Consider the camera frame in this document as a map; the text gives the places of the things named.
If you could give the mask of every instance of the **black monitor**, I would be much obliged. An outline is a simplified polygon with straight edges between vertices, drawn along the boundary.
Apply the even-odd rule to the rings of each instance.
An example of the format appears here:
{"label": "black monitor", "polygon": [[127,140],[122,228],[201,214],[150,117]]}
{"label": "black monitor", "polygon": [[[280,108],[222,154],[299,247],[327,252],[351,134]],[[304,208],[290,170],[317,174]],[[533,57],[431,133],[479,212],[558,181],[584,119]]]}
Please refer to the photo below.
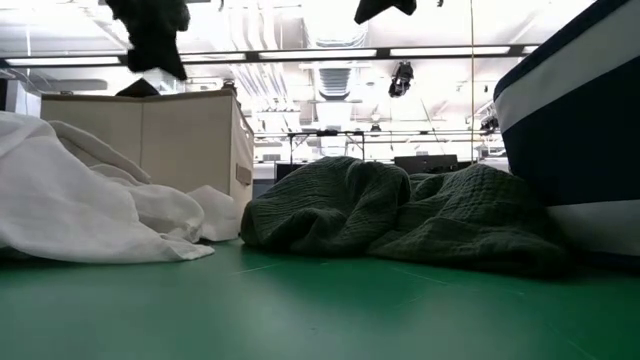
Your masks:
{"label": "black monitor", "polygon": [[276,165],[276,183],[285,178],[285,176],[300,169],[306,164],[277,164]]}
{"label": "black monitor", "polygon": [[398,156],[393,162],[409,175],[440,174],[458,170],[457,155]]}

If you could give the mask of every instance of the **ventilation grille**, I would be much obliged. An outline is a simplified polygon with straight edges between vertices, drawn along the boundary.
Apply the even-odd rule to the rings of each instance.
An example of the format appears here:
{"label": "ventilation grille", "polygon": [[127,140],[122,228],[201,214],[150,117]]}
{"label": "ventilation grille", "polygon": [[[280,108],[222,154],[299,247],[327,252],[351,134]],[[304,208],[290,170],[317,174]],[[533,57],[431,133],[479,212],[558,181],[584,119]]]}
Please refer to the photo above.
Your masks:
{"label": "ventilation grille", "polygon": [[280,161],[281,159],[280,154],[265,154],[262,155],[262,160],[263,161]]}

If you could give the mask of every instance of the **ceiling-mounted camera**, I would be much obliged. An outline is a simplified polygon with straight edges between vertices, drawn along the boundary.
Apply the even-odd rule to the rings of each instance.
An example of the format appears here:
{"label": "ceiling-mounted camera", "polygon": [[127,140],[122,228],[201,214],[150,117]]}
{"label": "ceiling-mounted camera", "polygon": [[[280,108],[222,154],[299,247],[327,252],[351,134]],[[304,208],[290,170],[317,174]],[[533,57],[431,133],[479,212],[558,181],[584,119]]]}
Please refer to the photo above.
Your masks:
{"label": "ceiling-mounted camera", "polygon": [[486,134],[493,134],[496,130],[500,130],[500,123],[495,115],[489,115],[480,122],[480,130],[486,131]]}
{"label": "ceiling-mounted camera", "polygon": [[411,80],[413,80],[411,63],[408,61],[398,63],[396,71],[391,78],[389,96],[396,98],[406,94],[409,88],[411,88]]}

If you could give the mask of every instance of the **ceiling beam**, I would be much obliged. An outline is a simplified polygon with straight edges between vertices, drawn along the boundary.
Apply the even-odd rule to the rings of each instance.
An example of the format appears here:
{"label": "ceiling beam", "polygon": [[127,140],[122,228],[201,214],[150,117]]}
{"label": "ceiling beam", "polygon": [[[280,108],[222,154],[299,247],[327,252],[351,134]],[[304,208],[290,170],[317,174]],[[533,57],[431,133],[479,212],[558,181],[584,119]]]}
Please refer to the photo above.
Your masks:
{"label": "ceiling beam", "polygon": [[[215,65],[215,64],[253,64],[253,63],[284,63],[284,62],[321,62],[321,61],[365,61],[365,60],[449,60],[449,59],[496,59],[496,58],[520,58],[527,54],[525,48],[539,46],[540,44],[508,44],[508,45],[476,45],[475,54],[462,52],[470,50],[467,45],[460,46],[413,46],[393,48],[359,48],[357,54],[353,49],[295,49],[295,50],[265,50],[244,52],[206,52],[181,54],[185,65]],[[491,53],[492,48],[508,48],[508,51]],[[392,50],[404,50],[402,55],[394,55]],[[113,67],[124,66],[124,62],[114,63],[106,61],[91,61],[83,63],[87,58],[123,58],[125,53],[91,54],[72,56],[32,56],[12,57],[0,59],[0,68],[84,68],[84,67]],[[55,63],[47,64],[48,59],[55,59]]]}

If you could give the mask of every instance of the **beige cabinet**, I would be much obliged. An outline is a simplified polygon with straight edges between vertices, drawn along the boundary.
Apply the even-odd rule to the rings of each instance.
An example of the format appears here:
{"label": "beige cabinet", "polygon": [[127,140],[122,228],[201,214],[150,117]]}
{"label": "beige cabinet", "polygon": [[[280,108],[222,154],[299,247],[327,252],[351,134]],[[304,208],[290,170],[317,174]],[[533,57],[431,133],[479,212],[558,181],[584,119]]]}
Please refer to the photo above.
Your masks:
{"label": "beige cabinet", "polygon": [[252,197],[253,132],[228,90],[143,99],[44,95],[42,118],[83,129],[134,161],[156,184]]}

